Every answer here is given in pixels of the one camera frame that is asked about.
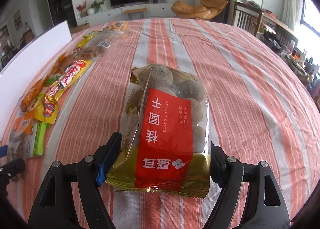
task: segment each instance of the white vase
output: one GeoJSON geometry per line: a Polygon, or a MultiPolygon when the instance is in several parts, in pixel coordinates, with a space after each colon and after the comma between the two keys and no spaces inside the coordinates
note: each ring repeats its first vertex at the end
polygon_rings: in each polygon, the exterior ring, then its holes
{"type": "Polygon", "coordinates": [[[95,12],[94,8],[90,8],[89,10],[87,10],[88,15],[92,15],[94,14],[94,12],[95,12]]]}
{"type": "Polygon", "coordinates": [[[165,3],[173,3],[173,0],[165,0],[165,3]]]}

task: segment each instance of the side table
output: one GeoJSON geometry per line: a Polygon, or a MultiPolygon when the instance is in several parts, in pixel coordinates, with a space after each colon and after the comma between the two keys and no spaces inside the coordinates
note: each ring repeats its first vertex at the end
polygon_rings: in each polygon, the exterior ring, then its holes
{"type": "Polygon", "coordinates": [[[139,12],[140,18],[144,19],[144,12],[147,12],[147,11],[148,11],[148,8],[142,8],[142,9],[135,9],[135,10],[127,10],[127,11],[124,11],[123,13],[127,13],[128,17],[129,17],[129,21],[131,21],[133,13],[138,13],[139,12]]]}

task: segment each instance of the red label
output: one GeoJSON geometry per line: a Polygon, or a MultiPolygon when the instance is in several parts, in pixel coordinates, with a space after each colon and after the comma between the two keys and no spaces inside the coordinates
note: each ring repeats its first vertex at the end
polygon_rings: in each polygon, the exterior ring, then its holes
{"type": "Polygon", "coordinates": [[[193,155],[191,103],[150,88],[136,163],[136,188],[180,191],[193,155]]]}

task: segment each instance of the table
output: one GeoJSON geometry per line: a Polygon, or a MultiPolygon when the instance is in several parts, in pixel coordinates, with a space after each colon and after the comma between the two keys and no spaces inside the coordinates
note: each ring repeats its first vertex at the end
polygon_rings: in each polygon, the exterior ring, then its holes
{"type": "MultiPolygon", "coordinates": [[[[70,54],[86,33],[107,25],[74,34],[54,58],[70,54]]],[[[28,219],[54,161],[78,162],[104,145],[114,131],[126,131],[131,70],[158,63],[203,80],[210,105],[211,141],[242,162],[267,161],[293,218],[320,178],[320,115],[283,60],[247,31],[226,24],[152,18],[130,21],[126,31],[116,46],[65,91],[57,120],[46,131],[45,155],[27,161],[25,181],[7,186],[9,200],[22,217],[28,219]]],[[[29,89],[45,75],[44,68],[29,89]]],[[[12,125],[9,121],[4,144],[12,125]]],[[[87,228],[78,187],[72,186],[79,223],[87,228]]],[[[119,229],[160,228],[161,223],[163,228],[203,228],[220,193],[213,182],[205,199],[117,190],[104,184],[100,194],[119,229]]],[[[245,200],[244,186],[231,228],[239,225],[245,200]]]]}
{"type": "Polygon", "coordinates": [[[141,9],[135,9],[135,10],[127,10],[127,11],[124,11],[123,13],[127,13],[128,17],[129,17],[129,21],[131,21],[133,13],[139,12],[140,13],[140,18],[144,19],[144,14],[143,13],[147,12],[147,11],[148,11],[148,8],[141,8],[141,9]]]}

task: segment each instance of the snack package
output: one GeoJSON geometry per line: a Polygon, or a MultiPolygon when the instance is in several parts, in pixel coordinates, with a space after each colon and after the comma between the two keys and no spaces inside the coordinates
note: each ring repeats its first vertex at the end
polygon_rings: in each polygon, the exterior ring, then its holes
{"type": "Polygon", "coordinates": [[[121,152],[106,182],[123,190],[204,198],[211,148],[201,79],[157,64],[132,73],[121,152]]]}
{"type": "Polygon", "coordinates": [[[27,158],[44,155],[44,135],[48,125],[48,123],[40,122],[32,126],[27,141],[27,158]]]}
{"type": "Polygon", "coordinates": [[[95,30],[91,31],[83,36],[83,40],[81,40],[73,49],[72,54],[78,55],[80,51],[83,49],[83,47],[89,42],[90,39],[92,39],[95,35],[100,33],[101,31],[95,30]]]}
{"type": "Polygon", "coordinates": [[[105,56],[108,49],[123,36],[126,26],[127,22],[122,22],[105,27],[103,32],[96,34],[85,44],[76,59],[93,60],[105,56]]]}
{"type": "Polygon", "coordinates": [[[28,136],[33,125],[33,112],[20,113],[9,135],[7,162],[25,158],[28,136]]]}
{"type": "Polygon", "coordinates": [[[121,31],[123,34],[127,25],[128,25],[128,22],[118,22],[116,24],[112,24],[112,25],[104,27],[103,32],[121,31]]]}
{"type": "Polygon", "coordinates": [[[37,81],[30,91],[23,96],[20,102],[20,110],[22,112],[26,112],[31,102],[42,90],[43,86],[46,86],[49,82],[51,82],[52,78],[62,76],[65,70],[72,64],[73,60],[74,55],[66,56],[66,54],[62,54],[55,62],[50,74],[37,81]]]}
{"type": "Polygon", "coordinates": [[[62,76],[48,87],[44,87],[31,104],[30,110],[34,110],[34,118],[53,124],[58,115],[59,98],[87,70],[91,63],[91,61],[75,60],[62,76]]]}

